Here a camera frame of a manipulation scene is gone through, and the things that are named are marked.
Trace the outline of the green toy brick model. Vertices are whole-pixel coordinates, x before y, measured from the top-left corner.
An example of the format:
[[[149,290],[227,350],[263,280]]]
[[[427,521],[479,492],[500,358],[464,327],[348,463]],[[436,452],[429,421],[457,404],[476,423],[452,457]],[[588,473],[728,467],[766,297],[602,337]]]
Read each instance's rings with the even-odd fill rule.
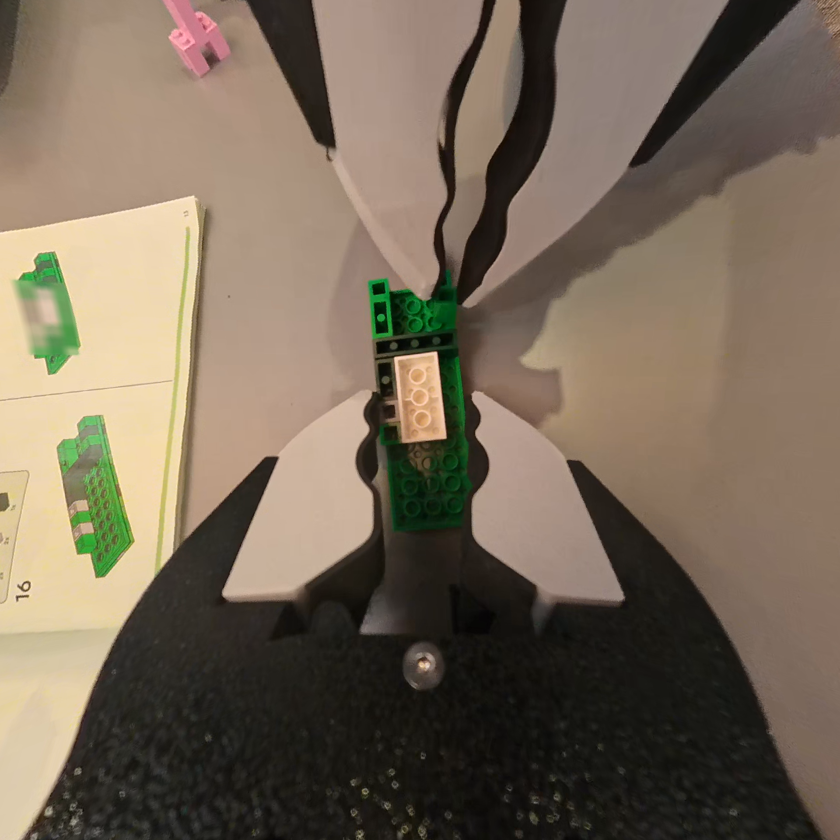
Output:
[[[368,297],[393,528],[459,528],[471,485],[451,275],[427,300],[386,278]]]

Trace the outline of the pink toy brick piece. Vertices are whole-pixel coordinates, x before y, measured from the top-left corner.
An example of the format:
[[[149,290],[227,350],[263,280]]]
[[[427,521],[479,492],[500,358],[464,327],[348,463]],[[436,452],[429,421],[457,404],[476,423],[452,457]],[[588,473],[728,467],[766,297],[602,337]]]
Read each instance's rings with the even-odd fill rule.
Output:
[[[217,24],[205,13],[193,8],[189,1],[163,1],[175,23],[169,40],[185,67],[196,77],[210,70],[207,55],[216,62],[230,56],[230,47]]]

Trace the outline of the dark object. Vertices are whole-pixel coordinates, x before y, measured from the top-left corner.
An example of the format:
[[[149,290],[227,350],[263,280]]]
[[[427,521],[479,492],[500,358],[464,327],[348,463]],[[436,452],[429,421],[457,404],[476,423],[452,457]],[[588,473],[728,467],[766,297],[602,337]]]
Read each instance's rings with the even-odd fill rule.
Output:
[[[23,1],[1,1],[1,95],[5,93],[12,69]]]

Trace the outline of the brick building instruction booklet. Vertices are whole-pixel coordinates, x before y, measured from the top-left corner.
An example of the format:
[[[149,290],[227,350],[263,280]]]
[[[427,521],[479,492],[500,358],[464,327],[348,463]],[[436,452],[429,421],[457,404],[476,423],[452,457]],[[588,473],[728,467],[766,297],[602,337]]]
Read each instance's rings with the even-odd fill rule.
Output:
[[[118,627],[175,550],[204,216],[2,233],[2,635]]]

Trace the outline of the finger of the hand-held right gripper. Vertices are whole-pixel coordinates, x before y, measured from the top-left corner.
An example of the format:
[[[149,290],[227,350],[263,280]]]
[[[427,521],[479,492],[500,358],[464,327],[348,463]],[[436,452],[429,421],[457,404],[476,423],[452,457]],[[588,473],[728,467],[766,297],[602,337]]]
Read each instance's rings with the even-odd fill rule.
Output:
[[[465,94],[495,2],[313,2],[333,168],[404,285],[432,295],[478,214],[498,119]]]
[[[472,308],[624,174],[713,26],[713,2],[521,2],[520,96],[490,159],[458,300]]]

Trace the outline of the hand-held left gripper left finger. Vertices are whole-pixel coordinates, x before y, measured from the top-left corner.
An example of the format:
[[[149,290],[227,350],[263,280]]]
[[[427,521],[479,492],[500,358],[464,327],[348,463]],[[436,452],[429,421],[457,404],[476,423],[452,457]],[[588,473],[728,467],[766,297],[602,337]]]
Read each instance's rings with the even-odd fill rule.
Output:
[[[378,397],[359,391],[278,454],[223,588],[228,602],[368,602],[384,573]]]

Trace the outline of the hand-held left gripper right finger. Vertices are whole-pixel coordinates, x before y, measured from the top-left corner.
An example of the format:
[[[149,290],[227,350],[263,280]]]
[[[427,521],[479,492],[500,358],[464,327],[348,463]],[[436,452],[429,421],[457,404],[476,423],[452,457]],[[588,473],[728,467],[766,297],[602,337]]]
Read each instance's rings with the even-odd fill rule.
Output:
[[[488,472],[471,506],[478,545],[535,585],[539,602],[623,602],[624,592],[561,451],[474,392]]]

